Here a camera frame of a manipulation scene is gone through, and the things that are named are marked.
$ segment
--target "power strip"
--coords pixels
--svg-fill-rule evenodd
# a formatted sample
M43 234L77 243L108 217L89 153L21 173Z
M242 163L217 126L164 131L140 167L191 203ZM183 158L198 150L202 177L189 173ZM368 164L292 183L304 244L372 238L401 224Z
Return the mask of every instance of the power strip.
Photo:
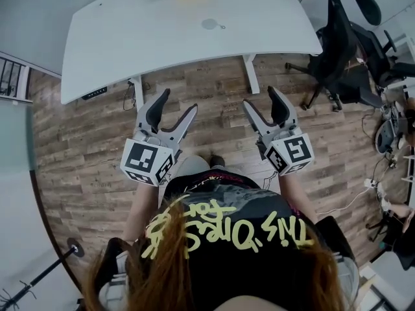
M363 184L366 188L373 188L374 189L374 188L377 187L377 182L374 179L365 179Z

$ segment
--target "desk control panel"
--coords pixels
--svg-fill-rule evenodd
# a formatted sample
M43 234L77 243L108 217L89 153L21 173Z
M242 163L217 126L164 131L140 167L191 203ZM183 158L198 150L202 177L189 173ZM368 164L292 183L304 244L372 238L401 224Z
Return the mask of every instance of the desk control panel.
M107 89L106 89L106 87L103 87L102 89L98 89L98 90L92 91L91 93L88 93L87 95L84 95L82 97L82 99L88 100L88 99L91 99L93 97L99 96L99 95L101 95L105 92L107 92Z

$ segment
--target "mesh chair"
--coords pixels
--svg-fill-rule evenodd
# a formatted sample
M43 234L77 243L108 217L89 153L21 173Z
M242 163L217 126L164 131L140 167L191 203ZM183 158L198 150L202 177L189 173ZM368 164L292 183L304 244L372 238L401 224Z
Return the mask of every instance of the mesh chair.
M388 38L388 43L382 47L372 31L367 31L354 23L351 26L366 55L366 65L370 74L378 86L386 87L393 82L404 80L406 77L415 77L414 64L402 62L393 64L386 55L390 49L396 52L395 44L386 30L385 35Z
M365 18L372 24L380 24L381 13L374 0L356 0ZM340 111L343 103L361 102L380 108L381 98L372 93L367 69L357 66L345 71L349 61L357 50L357 37L351 28L350 21L340 0L329 0L327 25L317 31L322 42L323 53L310 56L307 68L286 63L287 69L296 69L317 79L318 85L304 110L309 109L323 88L326 88L336 103L335 111Z

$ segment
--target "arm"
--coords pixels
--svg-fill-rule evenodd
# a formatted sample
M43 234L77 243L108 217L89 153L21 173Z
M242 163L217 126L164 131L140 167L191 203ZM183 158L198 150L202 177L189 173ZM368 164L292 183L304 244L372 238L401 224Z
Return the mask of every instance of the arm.
M317 223L317 214L295 173L278 176L281 196L297 210L302 212L312 223Z
M140 183L121 238L133 242L143 233L158 208L158 187Z

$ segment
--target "desk leg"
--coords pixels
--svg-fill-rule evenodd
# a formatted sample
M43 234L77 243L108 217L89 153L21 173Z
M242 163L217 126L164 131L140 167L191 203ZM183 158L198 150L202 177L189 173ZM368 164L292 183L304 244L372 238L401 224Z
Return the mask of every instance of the desk leg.
M406 87L415 86L415 77L408 77L406 80L402 80L400 82L389 84L386 88L387 90L392 90L400 86L406 86Z
M252 61L254 60L256 54L249 54L244 55L244 63L246 67L246 73L248 74L249 83L251 84L251 93L258 94L259 93L259 84L257 75L255 74L254 65Z
M143 83L141 83L141 76L130 78L129 81L134 84L134 91L136 93L136 108L138 111L142 105L144 105Z

